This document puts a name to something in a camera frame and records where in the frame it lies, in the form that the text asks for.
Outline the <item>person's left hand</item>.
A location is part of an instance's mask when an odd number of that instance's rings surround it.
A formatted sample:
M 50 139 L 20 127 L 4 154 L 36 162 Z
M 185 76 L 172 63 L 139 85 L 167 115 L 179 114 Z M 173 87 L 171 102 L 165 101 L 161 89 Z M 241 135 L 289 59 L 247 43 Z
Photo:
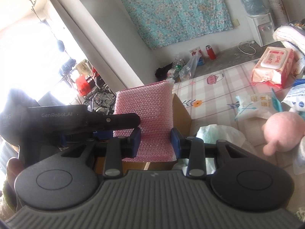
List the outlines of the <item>person's left hand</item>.
M 14 188 L 15 179 L 24 169 L 25 169 L 24 164 L 18 158 L 10 158 L 7 162 L 6 165 L 7 181 L 13 193 L 15 193 L 15 188 Z

